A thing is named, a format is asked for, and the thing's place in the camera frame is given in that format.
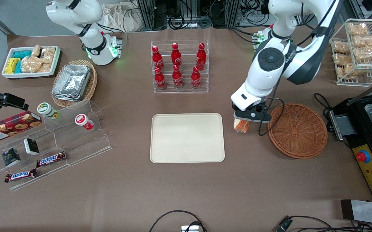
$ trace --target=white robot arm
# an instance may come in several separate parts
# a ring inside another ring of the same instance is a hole
[[[313,12],[320,24],[312,32],[312,42],[305,48],[290,44],[295,25],[294,15],[301,11]],[[277,21],[267,29],[268,39],[263,41],[255,52],[245,83],[231,96],[234,117],[247,121],[268,123],[270,115],[265,101],[280,77],[296,85],[310,82],[317,74],[329,38],[343,0],[271,0],[269,9],[277,13]]]
[[[46,12],[51,21],[80,37],[95,64],[106,65],[118,56],[116,37],[102,35],[95,24],[103,16],[96,0],[56,0],[47,4]]]

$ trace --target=brown table surface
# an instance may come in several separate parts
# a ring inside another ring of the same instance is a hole
[[[295,42],[310,30],[298,27]],[[210,90],[204,94],[154,94],[151,41],[208,39]],[[88,59],[77,36],[9,36],[8,47],[57,45],[60,65]],[[198,215],[209,231],[271,231],[285,215],[318,217],[332,226],[342,219],[340,199],[372,200],[352,152],[329,134],[325,150],[312,159],[292,159],[257,123],[246,134],[233,129],[230,95],[245,81],[252,45],[227,29],[164,30],[135,33],[122,58],[95,66],[99,81],[92,100],[113,149],[62,170],[19,191],[9,191],[0,175],[0,231],[148,231],[163,213],[181,209]],[[364,88],[337,86],[330,47],[310,83],[282,80],[277,97],[305,104],[321,115],[313,93],[335,106]],[[8,80],[0,75],[0,92],[25,98],[30,110],[52,102],[53,78]],[[0,119],[18,113],[6,107]],[[225,160],[221,163],[154,164],[149,160],[151,119],[158,113],[221,114]],[[179,231],[192,217],[163,218],[154,231]],[[292,228],[322,226],[296,220]]]

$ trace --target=yellow snack box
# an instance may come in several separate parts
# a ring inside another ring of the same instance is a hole
[[[7,65],[5,67],[5,73],[14,73],[16,69],[17,62],[20,61],[20,58],[10,58],[7,61]]]

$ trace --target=wicker basket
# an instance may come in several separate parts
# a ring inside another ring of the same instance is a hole
[[[76,61],[72,61],[72,62],[68,63],[67,65],[69,65],[69,64],[86,65],[86,66],[88,66],[89,68],[92,69],[92,72],[90,73],[89,81],[88,81],[86,89],[84,91],[84,95],[83,95],[82,100],[92,98],[93,94],[95,93],[96,85],[98,83],[98,74],[96,73],[96,70],[93,67],[93,65],[86,60],[76,60]],[[55,86],[55,84],[56,84],[56,82],[57,82],[57,80],[60,76],[60,73],[61,73],[61,71],[63,71],[64,67],[61,68],[61,70],[58,72],[58,74],[56,76],[56,79],[55,79],[55,82],[53,83],[53,86]],[[61,107],[68,107],[68,106],[71,106],[74,103],[76,103],[74,101],[66,101],[66,100],[57,99],[53,95],[52,95],[52,98],[53,98],[53,101],[56,103],[56,105],[61,106]]]
[[[276,107],[267,128],[276,121],[282,106]],[[319,155],[326,146],[328,133],[322,118],[309,107],[285,104],[282,117],[269,131],[273,144],[286,155],[297,159],[309,159]]]

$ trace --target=coca-cola bottle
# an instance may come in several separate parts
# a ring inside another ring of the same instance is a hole
[[[159,67],[155,67],[155,83],[157,89],[159,90],[167,89],[166,82],[164,81],[164,76],[161,73],[161,69]]]
[[[199,73],[199,68],[197,66],[193,67],[192,88],[194,91],[197,91],[200,89],[200,73]]]
[[[206,63],[205,44],[200,43],[198,53],[196,54],[196,66],[199,68],[199,70],[202,71],[205,69],[205,63]]]
[[[182,73],[179,71],[179,69],[180,69],[179,65],[175,64],[173,66],[172,74],[174,87],[178,90],[183,88]]]
[[[158,46],[153,46],[152,51],[153,51],[153,56],[152,56],[153,64],[155,65],[155,67],[159,67],[161,69],[161,72],[163,72],[164,70],[163,57],[159,52]]]
[[[172,63],[173,65],[178,65],[179,70],[182,68],[182,54],[179,52],[179,46],[177,43],[172,44]]]

